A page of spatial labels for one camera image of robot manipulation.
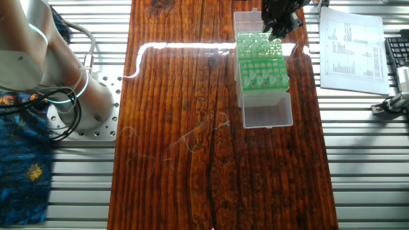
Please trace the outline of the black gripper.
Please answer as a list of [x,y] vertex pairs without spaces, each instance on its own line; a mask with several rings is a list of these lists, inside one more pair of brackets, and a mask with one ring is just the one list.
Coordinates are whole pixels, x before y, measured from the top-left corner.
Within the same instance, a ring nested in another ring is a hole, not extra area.
[[271,32],[269,40],[283,39],[293,28],[300,27],[296,12],[307,4],[309,0],[262,0],[263,32]]

